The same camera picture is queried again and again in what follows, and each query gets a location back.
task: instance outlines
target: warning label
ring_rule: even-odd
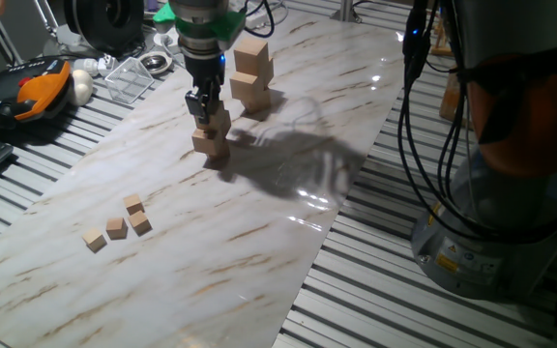
[[[442,203],[437,202],[431,207],[431,210],[433,211],[433,213],[435,213],[435,215],[437,215],[438,217],[441,217],[442,214],[444,214],[444,212],[446,211],[446,208],[442,205]],[[429,219],[428,219],[426,225],[428,227],[431,227],[431,225],[433,224],[434,221],[435,221],[435,217],[429,216]]]
[[[498,273],[502,259],[478,254],[445,238],[435,263],[464,280],[490,284]]]
[[[450,258],[444,256],[444,254],[442,253],[437,254],[435,263],[452,274],[456,273],[456,269],[459,266],[459,264],[457,264],[455,261],[451,260]]]

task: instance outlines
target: clear plastic container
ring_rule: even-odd
[[[154,83],[154,77],[136,58],[127,59],[105,79],[111,98],[132,103]]]

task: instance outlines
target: small wooden cube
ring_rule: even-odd
[[[254,101],[263,92],[263,80],[252,74],[235,72],[230,79],[231,96],[240,101]]]
[[[270,61],[268,43],[263,40],[244,38],[233,50],[236,71],[260,76]]]
[[[194,130],[192,133],[192,146],[194,151],[215,156],[219,154],[224,143],[221,130]]]
[[[229,115],[229,112],[227,111],[227,115],[224,118],[224,120],[222,120],[222,136],[225,137],[229,134],[229,131],[231,130],[231,116]]]
[[[126,239],[128,226],[123,217],[110,218],[106,222],[106,234],[111,240]]]
[[[254,101],[242,101],[242,105],[250,114],[269,108],[272,106],[270,90],[264,90]]]
[[[136,212],[145,212],[145,208],[143,208],[143,203],[141,203],[141,198],[138,194],[133,194],[124,198],[124,205],[126,205],[128,215],[132,215]]]
[[[215,161],[224,160],[230,156],[231,151],[229,150],[229,143],[225,141],[224,144],[222,144],[222,148],[220,148],[219,153],[215,156],[208,155],[208,160],[210,161],[210,163],[212,163]]]
[[[92,228],[85,232],[83,235],[83,241],[85,241],[87,247],[94,252],[97,252],[102,247],[106,246],[106,239],[103,236],[103,232],[101,232],[98,228]]]
[[[147,231],[152,229],[150,220],[145,216],[143,212],[136,212],[128,220],[131,222],[132,229],[137,235],[142,236]]]
[[[204,131],[222,130],[223,135],[226,135],[231,129],[231,115],[229,114],[229,111],[224,109],[224,103],[222,101],[219,104],[219,108],[217,109],[217,112],[214,115],[210,115],[209,124],[204,125],[202,123],[199,123],[198,119],[196,118],[195,118],[195,122],[197,127],[200,130],[204,130]]]

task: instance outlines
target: white marble sheet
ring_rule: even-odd
[[[292,13],[269,40],[270,112],[230,98],[210,168],[174,73],[0,238],[0,339],[14,347],[270,347],[401,86],[394,32]],[[227,77],[233,72],[227,53]],[[154,226],[81,235],[139,193]]]

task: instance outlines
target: stack of wooden blocks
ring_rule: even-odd
[[[222,160],[229,157],[229,144],[226,136],[231,129],[231,115],[224,109],[224,103],[218,101],[219,107],[210,122],[204,125],[195,118],[197,129],[192,134],[194,151],[208,156],[208,160]]]
[[[274,78],[274,59],[268,52],[268,43],[245,38],[235,48],[236,71],[231,77],[231,94],[240,100],[248,113],[270,107],[268,84]]]

